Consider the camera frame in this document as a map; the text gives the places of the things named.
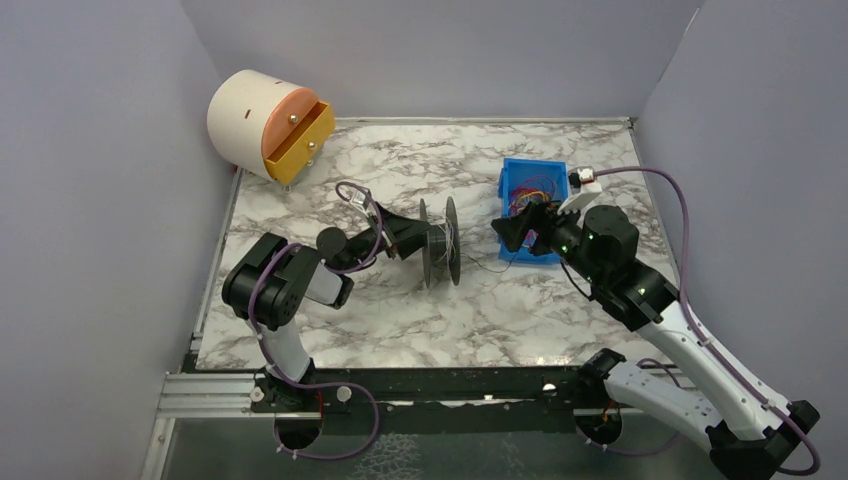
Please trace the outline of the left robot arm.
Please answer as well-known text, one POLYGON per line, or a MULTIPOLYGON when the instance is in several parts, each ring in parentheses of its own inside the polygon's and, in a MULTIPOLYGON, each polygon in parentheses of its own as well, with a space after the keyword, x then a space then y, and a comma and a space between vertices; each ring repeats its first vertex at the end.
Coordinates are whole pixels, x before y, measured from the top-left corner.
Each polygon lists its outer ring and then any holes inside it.
POLYGON ((265 233, 229 272, 222 301, 257 334, 270 376, 305 389, 313 361, 295 321, 302 303, 340 309, 353 290, 352 274, 372 266, 381 254, 408 258, 427 246, 433 228, 425 219, 379 207, 366 230, 349 237, 328 227, 313 247, 265 233))

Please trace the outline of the black cable spool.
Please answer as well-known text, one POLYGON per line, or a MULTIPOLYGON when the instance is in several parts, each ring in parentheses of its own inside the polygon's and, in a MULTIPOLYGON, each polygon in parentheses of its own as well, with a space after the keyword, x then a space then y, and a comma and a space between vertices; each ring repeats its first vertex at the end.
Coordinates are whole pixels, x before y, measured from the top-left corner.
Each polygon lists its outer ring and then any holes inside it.
POLYGON ((419 216, 428 226, 425 244, 421 250, 425 286, 430 289, 434 285, 435 276, 442 271, 447 271, 453 285, 458 286, 461 278, 461 247, 458 215, 453 198, 447 198, 443 223, 429 222, 424 199, 419 202, 419 216))

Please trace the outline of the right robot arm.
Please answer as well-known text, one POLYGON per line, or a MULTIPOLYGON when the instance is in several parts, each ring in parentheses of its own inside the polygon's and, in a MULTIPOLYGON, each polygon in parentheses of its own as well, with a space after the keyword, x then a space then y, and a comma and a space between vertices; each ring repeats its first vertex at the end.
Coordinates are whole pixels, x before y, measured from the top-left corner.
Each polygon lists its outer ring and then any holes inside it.
POLYGON ((680 302, 678 289, 636 255, 638 229, 617 206, 561 213, 534 203, 492 220, 510 252, 528 232, 532 254, 556 254, 590 285, 613 319, 650 342, 695 385, 691 393, 602 349, 580 369, 586 390, 635 407, 705 450, 727 479, 769 479, 820 418, 805 400, 789 401, 747 370, 680 302))

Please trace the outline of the blue plastic bin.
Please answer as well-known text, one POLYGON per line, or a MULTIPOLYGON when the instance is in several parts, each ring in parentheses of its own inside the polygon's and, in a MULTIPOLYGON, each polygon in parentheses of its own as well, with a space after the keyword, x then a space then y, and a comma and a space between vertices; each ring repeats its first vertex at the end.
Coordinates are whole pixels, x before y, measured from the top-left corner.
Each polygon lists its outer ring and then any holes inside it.
MULTIPOLYGON (((502 216, 519 213, 530 203, 565 200, 568 195, 566 173, 564 162, 505 158, 497 188, 502 216)), ((529 233, 517 252, 509 252, 501 244, 498 257, 527 265, 556 264, 558 257, 555 254, 533 256, 529 253, 534 240, 535 233, 529 233)))

